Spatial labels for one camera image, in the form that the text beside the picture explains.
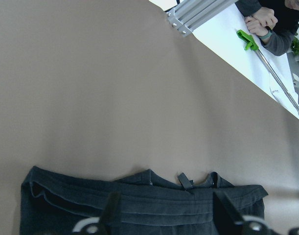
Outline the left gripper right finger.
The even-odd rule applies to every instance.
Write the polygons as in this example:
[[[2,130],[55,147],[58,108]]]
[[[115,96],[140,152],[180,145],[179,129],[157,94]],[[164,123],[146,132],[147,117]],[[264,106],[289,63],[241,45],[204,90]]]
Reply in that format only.
[[[244,219],[222,191],[213,193],[213,222],[219,235],[241,235]]]

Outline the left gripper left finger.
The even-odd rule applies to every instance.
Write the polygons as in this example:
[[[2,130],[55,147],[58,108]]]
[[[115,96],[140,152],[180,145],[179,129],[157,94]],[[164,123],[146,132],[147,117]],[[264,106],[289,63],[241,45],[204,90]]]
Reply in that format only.
[[[98,222],[99,235],[118,235],[121,226],[121,193],[109,194],[107,204]]]

